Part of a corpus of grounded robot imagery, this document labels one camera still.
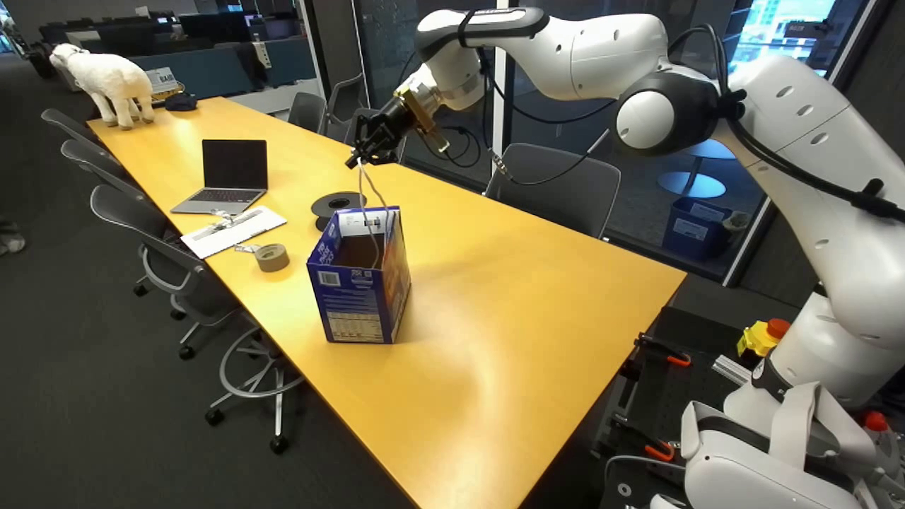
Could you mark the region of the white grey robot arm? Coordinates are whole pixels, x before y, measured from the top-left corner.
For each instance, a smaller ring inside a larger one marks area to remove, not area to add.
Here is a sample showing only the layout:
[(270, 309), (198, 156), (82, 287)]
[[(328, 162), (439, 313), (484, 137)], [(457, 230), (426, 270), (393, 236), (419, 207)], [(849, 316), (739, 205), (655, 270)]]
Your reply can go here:
[(484, 48), (501, 48), (558, 103), (606, 98), (623, 148), (664, 156), (723, 145), (778, 207), (818, 274), (755, 381), (813, 381), (849, 408), (905, 364), (905, 165), (818, 70), (760, 57), (716, 73), (671, 57), (654, 15), (559, 19), (541, 9), (439, 9), (419, 19), (420, 66), (357, 134), (352, 158), (386, 162), (408, 131), (481, 97)]

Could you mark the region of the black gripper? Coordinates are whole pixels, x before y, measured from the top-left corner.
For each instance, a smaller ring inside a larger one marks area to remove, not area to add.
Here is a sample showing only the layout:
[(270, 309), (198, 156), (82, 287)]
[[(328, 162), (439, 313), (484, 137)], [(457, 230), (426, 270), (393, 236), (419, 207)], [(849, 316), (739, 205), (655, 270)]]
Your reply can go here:
[(412, 111), (402, 98), (386, 98), (382, 107), (360, 107), (351, 120), (351, 156), (344, 168), (393, 165), (396, 148), (412, 128)]

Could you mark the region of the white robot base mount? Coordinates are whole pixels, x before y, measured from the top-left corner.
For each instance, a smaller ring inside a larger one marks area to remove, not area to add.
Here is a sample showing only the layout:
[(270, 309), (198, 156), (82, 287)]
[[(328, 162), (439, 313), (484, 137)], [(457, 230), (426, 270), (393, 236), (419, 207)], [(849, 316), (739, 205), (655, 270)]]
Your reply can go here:
[(898, 439), (856, 424), (819, 385), (686, 402), (673, 458), (618, 453), (601, 473), (615, 501), (641, 494), (638, 509), (905, 509)]

